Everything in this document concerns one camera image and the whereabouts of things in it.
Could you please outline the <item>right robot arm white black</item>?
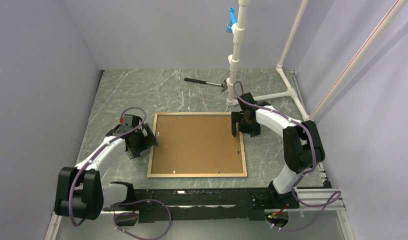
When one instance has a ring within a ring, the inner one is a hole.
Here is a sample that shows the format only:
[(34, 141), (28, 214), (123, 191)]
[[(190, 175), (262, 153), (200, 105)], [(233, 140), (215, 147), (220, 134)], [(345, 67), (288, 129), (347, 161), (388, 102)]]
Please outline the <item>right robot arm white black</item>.
[(287, 200), (299, 180), (325, 160), (325, 151), (315, 122), (300, 121), (276, 110), (267, 102), (257, 102), (251, 93), (238, 97), (240, 111), (231, 114), (231, 134), (256, 137), (265, 126), (283, 138), (284, 167), (270, 183), (268, 203), (278, 208)]

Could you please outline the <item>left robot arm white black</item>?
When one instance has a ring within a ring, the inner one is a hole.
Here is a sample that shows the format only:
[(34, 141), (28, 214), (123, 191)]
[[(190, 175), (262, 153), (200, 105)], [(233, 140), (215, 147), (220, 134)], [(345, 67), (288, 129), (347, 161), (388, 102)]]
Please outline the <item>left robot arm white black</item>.
[(117, 204), (129, 210), (136, 201), (131, 183), (114, 181), (102, 185), (102, 176), (123, 154), (138, 158), (141, 152), (157, 146), (158, 141), (147, 123), (137, 115), (127, 114), (109, 130), (103, 142), (82, 162), (60, 170), (54, 211), (75, 220), (95, 220), (101, 210)]

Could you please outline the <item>white PVC pipe stand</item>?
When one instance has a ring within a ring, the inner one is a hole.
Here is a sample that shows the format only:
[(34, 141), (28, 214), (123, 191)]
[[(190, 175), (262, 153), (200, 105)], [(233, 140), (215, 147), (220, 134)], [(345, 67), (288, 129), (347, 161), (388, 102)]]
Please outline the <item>white PVC pipe stand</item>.
[[(327, 91), (327, 93), (324, 95), (322, 100), (318, 103), (318, 105), (315, 107), (315, 109), (311, 112), (311, 114), (308, 114), (304, 108), (304, 105), (300, 102), (298, 98), (298, 93), (295, 90), (295, 88), (291, 85), (289, 80), (287, 79), (284, 70), (283, 70), (283, 63), (284, 60), (289, 52), (290, 46), (292, 44), (292, 41), (295, 37), (295, 34), (297, 32), (297, 29), (299, 27), (299, 24), (302, 20), (302, 17), (304, 15), (305, 9), (307, 7), (308, 1), (303, 0), (300, 3), (299, 10), (297, 12), (297, 15), (294, 19), (292, 28), (290, 30), (288, 39), (286, 41), (286, 44), (283, 48), (282, 55), (276, 65), (275, 70), (277, 73), (280, 75), (281, 79), (283, 80), (285, 86), (286, 86), (286, 91), (284, 92), (278, 92), (278, 93), (272, 93), (272, 94), (266, 94), (266, 95), (260, 95), (255, 97), (257, 101), (262, 101), (262, 100), (270, 100), (270, 99), (276, 99), (276, 98), (282, 98), (282, 97), (290, 97), (293, 99), (294, 103), (298, 107), (298, 110), (303, 117), (304, 120), (314, 120), (327, 106), (328, 102), (333, 100), (333, 98), (336, 95), (336, 92), (339, 91), (339, 85), (341, 82), (345, 80), (346, 77), (351, 73), (353, 68), (357, 66), (359, 61), (362, 59), (364, 54), (369, 50), (369, 48), (375, 43), (375, 41), (379, 38), (380, 34), (388, 27), (390, 22), (395, 18), (395, 16), (401, 11), (401, 9), (407, 4), (406, 0), (397, 0), (395, 3), (390, 7), (388, 12), (383, 16), (383, 18), (380, 20), (380, 22), (376, 25), (376, 27), (373, 29), (371, 34), (367, 37), (367, 39), (364, 41), (362, 46), (358, 49), (358, 51), (355, 53), (353, 58), (350, 60), (350, 62), (346, 65), (342, 73), (339, 75), (339, 77), (335, 80), (333, 85), (330, 87), (330, 89)], [(246, 13), (247, 13), (247, 6), (249, 5), (248, 0), (240, 0), (239, 1), (239, 9), (238, 9), (238, 17), (236, 18), (236, 22), (234, 22), (231, 26), (231, 33), (233, 35), (233, 54), (228, 56), (228, 62), (229, 62), (229, 70), (230, 70), (230, 76), (227, 78), (227, 99), (226, 99), (226, 105), (229, 106), (234, 106), (238, 104), (238, 100), (234, 99), (234, 87), (233, 87), (233, 81), (236, 80), (236, 72), (238, 70), (239, 66), (239, 55), (240, 55), (240, 49), (241, 49), (241, 43), (243, 40), (244, 36), (244, 31), (245, 31), (245, 19), (246, 19)]]

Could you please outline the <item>blue pipe fitting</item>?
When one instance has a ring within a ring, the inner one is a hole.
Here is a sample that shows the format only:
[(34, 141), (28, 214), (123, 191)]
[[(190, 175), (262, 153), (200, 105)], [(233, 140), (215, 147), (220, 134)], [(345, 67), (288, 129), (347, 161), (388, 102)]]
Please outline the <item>blue pipe fitting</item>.
[(230, 34), (234, 34), (236, 26), (237, 26), (237, 18), (235, 15), (235, 8), (230, 7), (229, 8), (229, 20), (226, 25), (226, 31)]

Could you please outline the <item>black handled hammer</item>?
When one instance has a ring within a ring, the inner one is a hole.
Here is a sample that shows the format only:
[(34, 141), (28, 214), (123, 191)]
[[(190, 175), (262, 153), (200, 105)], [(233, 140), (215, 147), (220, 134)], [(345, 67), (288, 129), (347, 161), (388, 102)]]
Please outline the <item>black handled hammer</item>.
[(208, 81), (204, 81), (204, 80), (185, 77), (184, 81), (185, 82), (190, 82), (190, 83), (197, 83), (197, 84), (211, 85), (211, 86), (220, 87), (220, 88), (222, 88), (222, 90), (221, 90), (222, 92), (227, 90), (227, 80), (226, 79), (223, 81), (223, 83), (214, 83), (214, 82), (208, 82)]

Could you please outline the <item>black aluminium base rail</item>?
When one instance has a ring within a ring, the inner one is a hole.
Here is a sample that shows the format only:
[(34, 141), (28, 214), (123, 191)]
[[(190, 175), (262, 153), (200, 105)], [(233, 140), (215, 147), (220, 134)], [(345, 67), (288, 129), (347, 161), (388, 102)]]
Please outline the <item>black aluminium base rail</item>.
[(279, 195), (273, 189), (209, 188), (209, 189), (133, 189), (126, 193), (108, 190), (75, 190), (73, 216), (95, 220), (104, 211), (135, 212), (140, 223), (167, 220), (249, 219), (262, 221), (264, 215), (282, 210), (343, 210), (344, 203), (333, 188), (299, 188), (295, 193)]

